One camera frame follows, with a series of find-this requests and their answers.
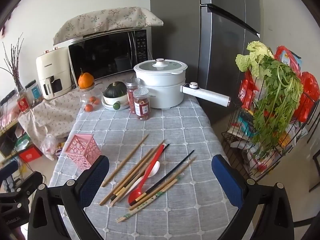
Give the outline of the long wooden chopstick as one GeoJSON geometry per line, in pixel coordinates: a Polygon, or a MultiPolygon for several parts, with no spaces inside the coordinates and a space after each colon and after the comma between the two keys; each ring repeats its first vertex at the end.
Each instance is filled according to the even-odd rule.
{"type": "Polygon", "coordinates": [[[141,146],[141,144],[147,139],[149,135],[147,134],[141,142],[138,143],[138,145],[125,157],[125,159],[117,166],[117,168],[111,173],[111,175],[105,179],[102,183],[102,187],[105,187],[113,178],[114,176],[119,172],[119,170],[122,169],[122,167],[127,163],[127,161],[135,154],[136,150],[141,146]]]}

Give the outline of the pink plastic utensil basket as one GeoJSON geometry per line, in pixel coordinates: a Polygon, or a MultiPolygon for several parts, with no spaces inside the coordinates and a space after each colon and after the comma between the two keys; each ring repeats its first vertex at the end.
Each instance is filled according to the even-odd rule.
{"type": "Polygon", "coordinates": [[[92,134],[75,134],[65,153],[80,170],[89,169],[101,155],[101,150],[92,134]]]}

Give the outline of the red plastic spoon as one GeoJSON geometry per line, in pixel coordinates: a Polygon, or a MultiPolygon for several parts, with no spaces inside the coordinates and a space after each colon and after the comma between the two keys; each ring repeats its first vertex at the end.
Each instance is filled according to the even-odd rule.
{"type": "Polygon", "coordinates": [[[128,198],[128,203],[131,201],[131,200],[134,200],[136,199],[137,197],[139,197],[143,192],[142,192],[142,188],[143,188],[143,185],[145,184],[145,182],[147,181],[147,179],[149,177],[152,177],[154,176],[157,171],[159,170],[159,167],[160,167],[160,162],[158,161],[159,157],[161,156],[163,150],[165,148],[165,145],[161,145],[155,155],[155,157],[152,159],[151,161],[151,164],[150,166],[146,169],[145,171],[145,174],[144,174],[144,177],[141,179],[139,185],[137,186],[136,189],[134,189],[130,195],[129,195],[129,198],[128,198]]]}

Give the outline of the black chopstick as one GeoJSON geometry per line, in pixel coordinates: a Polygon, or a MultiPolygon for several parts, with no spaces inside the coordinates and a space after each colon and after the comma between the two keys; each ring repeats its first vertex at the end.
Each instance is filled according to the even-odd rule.
{"type": "Polygon", "coordinates": [[[151,193],[154,189],[156,189],[161,183],[163,183],[169,176],[171,176],[192,154],[194,153],[194,150],[192,150],[184,159],[182,159],[171,171],[169,171],[163,178],[161,178],[155,185],[150,187],[148,190],[143,192],[139,197],[137,197],[134,200],[131,200],[129,202],[130,206],[133,206],[136,204],[139,200],[141,200],[144,196],[151,193]]]}

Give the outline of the disposable bamboo chopsticks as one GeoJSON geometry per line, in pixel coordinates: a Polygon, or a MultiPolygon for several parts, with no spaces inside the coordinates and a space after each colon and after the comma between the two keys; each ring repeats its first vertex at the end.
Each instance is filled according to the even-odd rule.
{"type": "Polygon", "coordinates": [[[173,185],[175,185],[180,179],[181,179],[181,176],[177,176],[172,182],[170,182],[167,186],[165,186],[163,189],[161,189],[161,191],[158,191],[157,193],[155,193],[152,197],[150,197],[148,200],[146,200],[145,202],[140,204],[137,208],[133,209],[132,211],[129,211],[124,216],[118,218],[116,220],[116,222],[117,223],[123,222],[123,221],[127,220],[128,218],[132,217],[133,215],[135,215],[136,213],[138,213],[140,210],[142,210],[145,207],[147,207],[148,205],[150,205],[157,198],[159,198],[160,196],[165,194],[168,191],[168,189],[170,189],[173,185]]]}

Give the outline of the white bowl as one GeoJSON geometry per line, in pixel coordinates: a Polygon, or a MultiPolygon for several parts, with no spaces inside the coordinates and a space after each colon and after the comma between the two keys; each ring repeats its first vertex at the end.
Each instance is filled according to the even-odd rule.
{"type": "Polygon", "coordinates": [[[101,103],[102,103],[103,107],[109,111],[116,111],[113,109],[113,104],[117,101],[119,101],[121,103],[121,108],[117,111],[129,108],[129,101],[128,101],[127,94],[125,94],[124,96],[121,96],[119,98],[106,98],[103,96],[101,99],[101,103]]]}

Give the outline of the glass jar with small oranges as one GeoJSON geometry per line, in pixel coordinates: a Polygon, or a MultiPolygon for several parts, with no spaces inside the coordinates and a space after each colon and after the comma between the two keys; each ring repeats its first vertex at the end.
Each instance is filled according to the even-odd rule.
{"type": "Polygon", "coordinates": [[[101,108],[101,91],[95,83],[86,89],[80,90],[81,109],[86,113],[97,111],[101,108]]]}

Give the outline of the front clear snack jar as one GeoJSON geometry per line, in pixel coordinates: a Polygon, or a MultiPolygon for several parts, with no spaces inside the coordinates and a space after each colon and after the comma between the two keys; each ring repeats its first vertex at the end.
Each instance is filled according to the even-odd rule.
{"type": "Polygon", "coordinates": [[[133,92],[135,113],[140,120],[148,120],[150,115],[149,90],[145,87],[133,92]]]}

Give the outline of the clear snack jar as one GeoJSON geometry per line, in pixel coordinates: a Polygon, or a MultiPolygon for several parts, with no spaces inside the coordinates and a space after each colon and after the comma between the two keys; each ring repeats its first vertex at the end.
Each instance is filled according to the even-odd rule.
{"type": "Polygon", "coordinates": [[[133,93],[140,86],[140,79],[136,77],[131,78],[125,81],[125,85],[127,87],[127,96],[128,96],[129,106],[130,106],[130,112],[135,113],[135,102],[134,102],[133,93]]]}
{"type": "Polygon", "coordinates": [[[149,90],[145,87],[133,92],[135,113],[140,120],[148,120],[150,115],[149,90]]]}

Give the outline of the dark green pumpkin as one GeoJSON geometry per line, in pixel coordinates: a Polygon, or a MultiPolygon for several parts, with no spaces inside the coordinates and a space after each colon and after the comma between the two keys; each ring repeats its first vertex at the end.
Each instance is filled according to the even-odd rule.
{"type": "Polygon", "coordinates": [[[116,81],[111,83],[103,92],[103,96],[106,98],[119,98],[127,93],[127,87],[125,83],[116,81]]]}

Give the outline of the red plastic bag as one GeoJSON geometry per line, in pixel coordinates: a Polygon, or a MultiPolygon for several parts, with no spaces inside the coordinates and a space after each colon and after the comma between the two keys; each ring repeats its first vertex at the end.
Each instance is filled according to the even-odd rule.
{"type": "Polygon", "coordinates": [[[302,72],[301,82],[303,93],[293,117],[300,122],[306,122],[315,102],[319,99],[319,85],[317,79],[310,72],[302,72]]]}

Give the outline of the orange tangerine on jar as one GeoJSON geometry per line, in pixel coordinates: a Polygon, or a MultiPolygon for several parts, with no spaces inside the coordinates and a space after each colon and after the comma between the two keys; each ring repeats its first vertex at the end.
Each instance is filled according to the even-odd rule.
{"type": "Polygon", "coordinates": [[[93,85],[94,83],[94,77],[89,74],[88,72],[83,72],[81,70],[81,74],[78,78],[78,86],[80,89],[86,89],[91,87],[91,85],[93,85]]]}

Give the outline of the rear clear snack jar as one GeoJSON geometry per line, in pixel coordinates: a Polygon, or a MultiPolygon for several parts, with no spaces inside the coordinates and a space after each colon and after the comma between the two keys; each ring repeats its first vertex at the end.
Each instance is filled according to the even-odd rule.
{"type": "Polygon", "coordinates": [[[134,102],[133,93],[140,86],[140,79],[136,77],[131,78],[125,81],[125,85],[127,87],[127,96],[128,96],[129,106],[130,106],[130,112],[135,113],[135,102],[134,102]]]}

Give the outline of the green leafy herb bunch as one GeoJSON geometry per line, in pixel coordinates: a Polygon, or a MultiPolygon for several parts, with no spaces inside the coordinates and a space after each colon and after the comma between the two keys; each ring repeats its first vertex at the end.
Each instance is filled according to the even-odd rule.
{"type": "Polygon", "coordinates": [[[259,145],[259,155],[263,156],[276,147],[289,125],[299,106],[303,85],[290,66],[269,56],[264,56],[259,67],[265,94],[253,115],[253,143],[259,145]]]}

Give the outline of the white air fryer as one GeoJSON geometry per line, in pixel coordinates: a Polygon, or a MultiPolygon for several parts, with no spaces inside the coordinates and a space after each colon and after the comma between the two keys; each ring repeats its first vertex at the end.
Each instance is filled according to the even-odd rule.
{"type": "Polygon", "coordinates": [[[67,47],[46,51],[36,58],[36,69],[43,97],[51,100],[72,90],[67,47]]]}

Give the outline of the white electric cooking pot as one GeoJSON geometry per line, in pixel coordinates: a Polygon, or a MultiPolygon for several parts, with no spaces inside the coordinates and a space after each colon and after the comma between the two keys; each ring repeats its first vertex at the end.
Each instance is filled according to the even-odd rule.
{"type": "Polygon", "coordinates": [[[196,82],[186,83],[188,66],[176,60],[156,59],[141,62],[133,70],[149,90],[150,106],[166,109],[179,105],[188,94],[227,107],[230,97],[202,89],[196,82]]]}

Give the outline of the black microwave oven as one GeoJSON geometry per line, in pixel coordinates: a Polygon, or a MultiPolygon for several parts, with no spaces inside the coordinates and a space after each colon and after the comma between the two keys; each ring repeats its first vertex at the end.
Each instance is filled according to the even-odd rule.
{"type": "Polygon", "coordinates": [[[131,29],[88,35],[68,46],[72,78],[78,85],[80,74],[95,80],[127,72],[148,60],[147,30],[131,29]]]}

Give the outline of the pale green cabbage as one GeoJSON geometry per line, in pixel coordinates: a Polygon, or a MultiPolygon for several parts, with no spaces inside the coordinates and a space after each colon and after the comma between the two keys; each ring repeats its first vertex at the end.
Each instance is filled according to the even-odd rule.
{"type": "Polygon", "coordinates": [[[246,48],[249,51],[248,55],[238,54],[235,58],[235,63],[241,72],[250,71],[253,77],[259,76],[259,65],[264,56],[269,56],[272,59],[274,55],[270,48],[260,41],[252,41],[246,48]]]}

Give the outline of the floral cloth cover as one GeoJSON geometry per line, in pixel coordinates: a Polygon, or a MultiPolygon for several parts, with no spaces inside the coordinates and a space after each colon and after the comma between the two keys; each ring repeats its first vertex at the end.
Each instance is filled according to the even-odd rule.
{"type": "Polygon", "coordinates": [[[92,11],[67,20],[55,34],[53,44],[106,31],[161,27],[163,24],[160,18],[142,7],[92,11]]]}

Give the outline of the grey refrigerator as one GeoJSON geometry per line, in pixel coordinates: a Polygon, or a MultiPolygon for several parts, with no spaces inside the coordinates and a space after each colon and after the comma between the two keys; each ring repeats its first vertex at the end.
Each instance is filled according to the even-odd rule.
{"type": "Polygon", "coordinates": [[[235,100],[244,76],[235,58],[260,38],[259,0],[150,0],[150,10],[163,21],[152,56],[186,63],[187,82],[235,100]]]}

